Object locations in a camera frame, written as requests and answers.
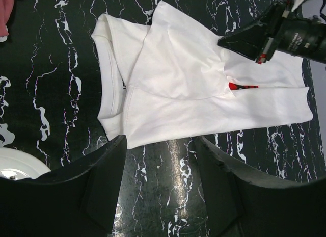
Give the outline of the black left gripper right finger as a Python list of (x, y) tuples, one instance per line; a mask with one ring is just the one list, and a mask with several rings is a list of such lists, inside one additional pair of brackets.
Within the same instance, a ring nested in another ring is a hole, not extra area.
[(212, 236), (325, 236), (325, 178), (295, 182), (226, 154), (205, 137), (196, 156)]

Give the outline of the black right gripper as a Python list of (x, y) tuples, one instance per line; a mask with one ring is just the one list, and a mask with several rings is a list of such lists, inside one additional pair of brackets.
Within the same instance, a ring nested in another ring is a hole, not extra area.
[(257, 19), (239, 31), (217, 41), (217, 46), (233, 51), (258, 64), (271, 60), (276, 51), (325, 63), (325, 14), (303, 18), (297, 15), (294, 0), (274, 0)]

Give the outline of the folded pink t-shirt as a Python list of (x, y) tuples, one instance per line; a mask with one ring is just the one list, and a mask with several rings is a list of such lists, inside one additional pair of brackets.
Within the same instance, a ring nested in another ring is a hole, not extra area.
[(9, 35), (7, 30), (7, 22), (13, 10), (15, 0), (1, 0), (1, 37)]

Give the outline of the white Coca-Cola print t-shirt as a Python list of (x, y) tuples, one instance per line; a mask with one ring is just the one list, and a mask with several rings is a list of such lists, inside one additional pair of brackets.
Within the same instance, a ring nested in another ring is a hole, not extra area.
[(166, 2), (151, 25), (108, 14), (92, 38), (101, 74), (98, 120), (127, 147), (312, 120), (302, 58), (278, 52), (256, 64)]

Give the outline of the white perforated plastic basket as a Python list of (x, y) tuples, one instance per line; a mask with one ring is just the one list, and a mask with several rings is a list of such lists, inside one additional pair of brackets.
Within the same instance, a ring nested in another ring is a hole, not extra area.
[(1, 178), (17, 181), (36, 179), (51, 170), (39, 159), (20, 150), (1, 148)]

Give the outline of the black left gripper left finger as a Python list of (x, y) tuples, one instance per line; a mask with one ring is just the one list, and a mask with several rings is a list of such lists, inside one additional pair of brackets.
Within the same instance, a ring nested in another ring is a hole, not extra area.
[(1, 179), (1, 236), (108, 236), (127, 151), (117, 136), (36, 179)]

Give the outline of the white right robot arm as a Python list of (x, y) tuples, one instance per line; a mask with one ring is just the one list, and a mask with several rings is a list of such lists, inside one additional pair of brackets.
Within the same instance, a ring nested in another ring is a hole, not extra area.
[(319, 15), (303, 18), (297, 10), (306, 1), (274, 0), (257, 19), (217, 45), (258, 64), (270, 61), (275, 51), (325, 63), (325, 4)]

